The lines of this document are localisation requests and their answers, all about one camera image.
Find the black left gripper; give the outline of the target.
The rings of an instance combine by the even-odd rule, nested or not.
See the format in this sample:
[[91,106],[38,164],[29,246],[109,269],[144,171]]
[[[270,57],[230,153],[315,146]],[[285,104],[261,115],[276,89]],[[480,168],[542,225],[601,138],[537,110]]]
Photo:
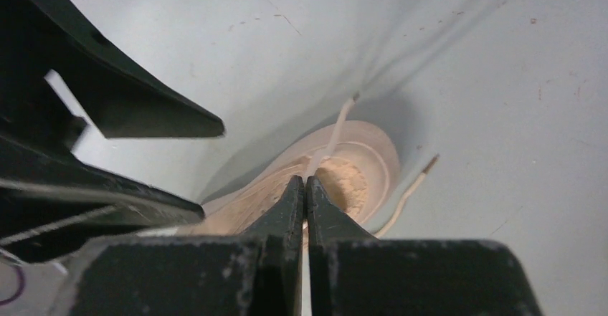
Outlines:
[[[34,109],[56,72],[106,138],[215,138],[222,120],[116,47],[70,0],[1,0],[1,109]],[[87,241],[195,224],[202,207],[1,132],[1,258],[43,263]]]

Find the beige sneaker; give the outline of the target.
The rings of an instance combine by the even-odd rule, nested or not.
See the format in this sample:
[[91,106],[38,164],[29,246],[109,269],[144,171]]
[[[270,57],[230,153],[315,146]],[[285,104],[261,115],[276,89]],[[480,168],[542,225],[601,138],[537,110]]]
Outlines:
[[356,224],[373,216],[393,194],[400,172],[396,147],[377,125],[348,120],[358,94],[343,104],[334,124],[306,135],[236,191],[207,201],[207,217],[173,235],[233,235],[264,216],[297,175],[319,178],[333,202]]

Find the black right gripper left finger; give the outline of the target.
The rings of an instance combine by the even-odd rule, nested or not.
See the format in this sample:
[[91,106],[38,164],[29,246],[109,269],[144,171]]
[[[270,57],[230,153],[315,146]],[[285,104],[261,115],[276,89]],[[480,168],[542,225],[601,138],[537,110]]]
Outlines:
[[233,236],[116,236],[87,243],[51,315],[294,315],[304,184]]

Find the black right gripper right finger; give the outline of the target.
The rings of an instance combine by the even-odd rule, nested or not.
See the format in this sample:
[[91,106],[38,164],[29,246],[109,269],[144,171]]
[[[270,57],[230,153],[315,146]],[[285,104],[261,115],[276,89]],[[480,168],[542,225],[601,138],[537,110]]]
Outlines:
[[484,239],[381,240],[306,183],[314,315],[540,315],[517,257]]

